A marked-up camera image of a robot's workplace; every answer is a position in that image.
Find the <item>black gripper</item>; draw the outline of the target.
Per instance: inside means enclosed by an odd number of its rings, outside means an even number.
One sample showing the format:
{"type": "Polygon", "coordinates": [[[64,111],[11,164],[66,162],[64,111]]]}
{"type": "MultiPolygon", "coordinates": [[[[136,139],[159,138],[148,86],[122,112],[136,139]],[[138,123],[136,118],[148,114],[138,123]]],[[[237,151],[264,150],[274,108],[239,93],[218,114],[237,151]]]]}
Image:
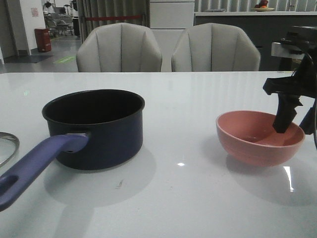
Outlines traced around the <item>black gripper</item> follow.
{"type": "Polygon", "coordinates": [[[264,91],[270,95],[278,93],[278,108],[273,128],[277,133],[285,133],[302,106],[300,96],[317,97],[317,43],[308,40],[281,40],[281,46],[301,51],[304,55],[299,67],[291,76],[267,78],[264,91]]]}

